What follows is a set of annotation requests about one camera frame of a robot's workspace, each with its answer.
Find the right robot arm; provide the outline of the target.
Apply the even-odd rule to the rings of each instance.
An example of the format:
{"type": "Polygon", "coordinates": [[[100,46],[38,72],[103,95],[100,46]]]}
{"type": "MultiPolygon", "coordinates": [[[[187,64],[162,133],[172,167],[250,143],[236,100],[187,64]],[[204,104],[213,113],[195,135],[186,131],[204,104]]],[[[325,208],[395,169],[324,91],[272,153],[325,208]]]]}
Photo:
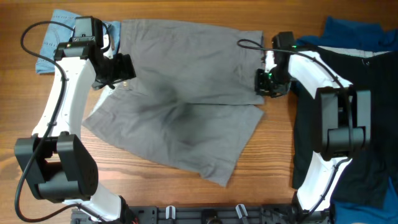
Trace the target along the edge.
{"type": "Polygon", "coordinates": [[[370,142],[371,93],[355,90],[318,52],[297,47],[292,32],[272,38],[264,49],[264,67],[257,70],[254,91],[277,98],[299,82],[309,94],[309,140],[312,158],[303,184],[288,212],[297,223],[319,222],[330,212],[330,197],[354,155],[370,142]]]}

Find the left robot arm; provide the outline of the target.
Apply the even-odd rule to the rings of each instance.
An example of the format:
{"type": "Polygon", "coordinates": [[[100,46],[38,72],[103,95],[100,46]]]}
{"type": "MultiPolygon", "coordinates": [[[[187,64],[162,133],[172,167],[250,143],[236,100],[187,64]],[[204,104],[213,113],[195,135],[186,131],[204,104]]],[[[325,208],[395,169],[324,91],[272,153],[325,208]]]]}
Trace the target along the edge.
{"type": "Polygon", "coordinates": [[[94,40],[58,45],[53,86],[44,113],[31,137],[20,138],[14,154],[22,170],[14,199],[17,216],[37,223],[76,207],[94,222],[137,223],[126,201],[99,183],[98,166],[81,142],[81,123],[94,82],[133,73],[129,56],[105,56],[94,40]],[[41,218],[28,218],[20,207],[22,186],[27,184],[38,200],[63,203],[64,207],[41,218]]]}

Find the grey shorts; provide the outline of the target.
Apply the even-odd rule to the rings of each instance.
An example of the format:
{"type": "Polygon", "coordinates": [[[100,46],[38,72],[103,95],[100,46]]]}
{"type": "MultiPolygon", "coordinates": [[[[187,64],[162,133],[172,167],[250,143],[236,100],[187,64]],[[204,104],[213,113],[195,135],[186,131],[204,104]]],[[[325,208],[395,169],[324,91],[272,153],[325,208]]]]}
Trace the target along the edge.
{"type": "Polygon", "coordinates": [[[226,186],[263,112],[254,92],[259,30],[132,19],[119,51],[136,77],[105,90],[83,125],[104,142],[226,186]]]}

